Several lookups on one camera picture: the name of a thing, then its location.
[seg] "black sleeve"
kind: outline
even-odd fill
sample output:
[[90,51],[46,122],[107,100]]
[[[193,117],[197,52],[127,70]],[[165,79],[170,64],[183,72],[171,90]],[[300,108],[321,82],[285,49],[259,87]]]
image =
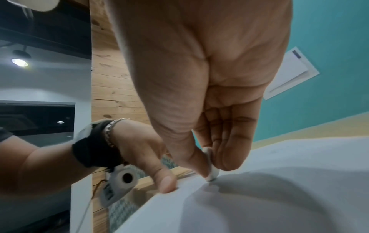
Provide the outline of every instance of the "black sleeve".
[[9,131],[7,131],[6,129],[4,129],[3,127],[0,127],[0,143],[2,141],[4,141],[5,139],[8,139],[12,136],[13,134]]

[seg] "bracelet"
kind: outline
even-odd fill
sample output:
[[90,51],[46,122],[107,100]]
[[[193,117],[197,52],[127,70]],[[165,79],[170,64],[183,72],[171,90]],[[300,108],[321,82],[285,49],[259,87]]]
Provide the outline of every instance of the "bracelet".
[[113,129],[113,127],[115,126],[116,123],[122,121],[122,120],[127,120],[127,118],[120,118],[120,119],[115,119],[112,122],[110,122],[105,128],[104,128],[104,138],[106,143],[108,144],[108,146],[110,146],[111,148],[114,148],[115,145],[110,141],[110,134],[111,134],[111,130]]

